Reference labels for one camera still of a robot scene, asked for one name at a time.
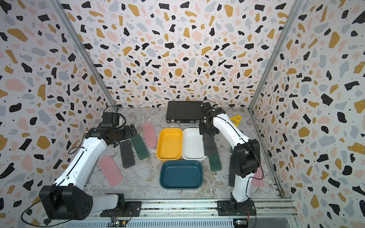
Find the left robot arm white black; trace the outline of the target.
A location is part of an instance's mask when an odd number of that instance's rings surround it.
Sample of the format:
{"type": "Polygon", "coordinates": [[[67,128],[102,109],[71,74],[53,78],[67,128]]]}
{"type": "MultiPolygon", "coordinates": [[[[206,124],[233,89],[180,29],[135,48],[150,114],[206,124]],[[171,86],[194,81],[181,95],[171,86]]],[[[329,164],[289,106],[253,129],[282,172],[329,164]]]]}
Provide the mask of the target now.
{"type": "Polygon", "coordinates": [[[43,186],[39,192],[39,202],[42,203],[47,217],[66,223],[84,220],[89,214],[103,211],[125,215],[128,207],[123,194],[91,196],[84,188],[107,146],[131,136],[129,127],[98,127],[85,133],[83,142],[77,147],[79,152],[70,166],[52,185],[43,186]]]}

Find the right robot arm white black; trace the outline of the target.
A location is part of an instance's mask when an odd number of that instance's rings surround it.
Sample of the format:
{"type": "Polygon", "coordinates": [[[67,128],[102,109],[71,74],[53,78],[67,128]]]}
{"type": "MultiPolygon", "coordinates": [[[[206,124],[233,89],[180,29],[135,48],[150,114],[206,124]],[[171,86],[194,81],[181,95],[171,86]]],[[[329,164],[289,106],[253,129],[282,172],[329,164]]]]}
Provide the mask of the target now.
{"type": "Polygon", "coordinates": [[[234,172],[234,187],[230,198],[230,208],[223,213],[239,215],[249,213],[253,202],[248,196],[249,187],[254,174],[261,167],[260,147],[257,140],[245,136],[229,119],[226,112],[216,105],[203,102],[200,106],[203,121],[199,124],[203,149],[206,156],[218,152],[214,136],[223,134],[229,142],[233,153],[230,158],[230,170],[234,172]]]}

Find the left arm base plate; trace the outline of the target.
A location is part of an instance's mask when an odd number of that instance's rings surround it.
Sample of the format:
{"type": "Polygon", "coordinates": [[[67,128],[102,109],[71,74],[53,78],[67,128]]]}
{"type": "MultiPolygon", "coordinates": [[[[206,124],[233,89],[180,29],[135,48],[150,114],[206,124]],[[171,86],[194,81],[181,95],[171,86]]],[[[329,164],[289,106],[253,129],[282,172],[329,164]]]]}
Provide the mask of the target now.
{"type": "Polygon", "coordinates": [[[123,206],[119,204],[114,209],[101,212],[100,217],[139,217],[141,208],[141,201],[126,201],[123,206]]]}

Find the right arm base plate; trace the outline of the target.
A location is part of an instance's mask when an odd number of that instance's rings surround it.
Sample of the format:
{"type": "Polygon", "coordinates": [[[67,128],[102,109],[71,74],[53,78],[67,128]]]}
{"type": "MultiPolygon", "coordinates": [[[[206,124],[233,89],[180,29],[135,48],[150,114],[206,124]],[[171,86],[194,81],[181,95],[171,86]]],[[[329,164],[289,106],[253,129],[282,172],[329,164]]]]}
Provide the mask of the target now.
{"type": "Polygon", "coordinates": [[[256,216],[256,207],[253,200],[237,203],[234,199],[217,201],[219,216],[256,216]]]}

